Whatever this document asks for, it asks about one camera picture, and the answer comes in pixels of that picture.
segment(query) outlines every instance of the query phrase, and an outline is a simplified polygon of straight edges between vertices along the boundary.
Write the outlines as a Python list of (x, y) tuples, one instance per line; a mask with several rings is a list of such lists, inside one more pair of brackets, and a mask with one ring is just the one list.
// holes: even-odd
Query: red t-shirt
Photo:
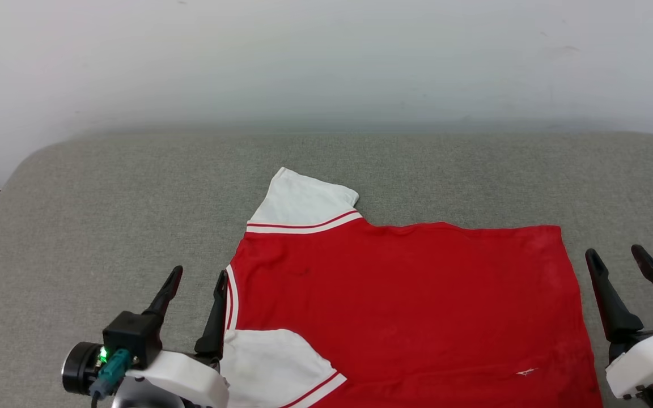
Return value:
[(601, 406), (559, 227), (381, 227), (357, 197), (280, 170), (228, 268), (227, 330), (288, 330), (333, 367), (280, 406)]

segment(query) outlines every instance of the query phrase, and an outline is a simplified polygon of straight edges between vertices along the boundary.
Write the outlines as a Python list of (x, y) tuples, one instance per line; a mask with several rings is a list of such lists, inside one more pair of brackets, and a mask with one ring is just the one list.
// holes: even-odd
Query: gray fabric surface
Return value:
[(560, 225), (604, 404), (642, 406), (609, 395), (583, 261), (596, 248), (653, 328), (653, 289), (629, 250), (653, 255), (653, 136), (642, 134), (144, 136), (47, 148), (0, 195), (0, 406), (87, 406), (60, 385), (67, 352), (98, 341), (121, 310), (145, 308), (177, 264), (186, 273), (163, 341), (192, 350), (218, 271), (282, 165), (355, 189), (373, 224)]

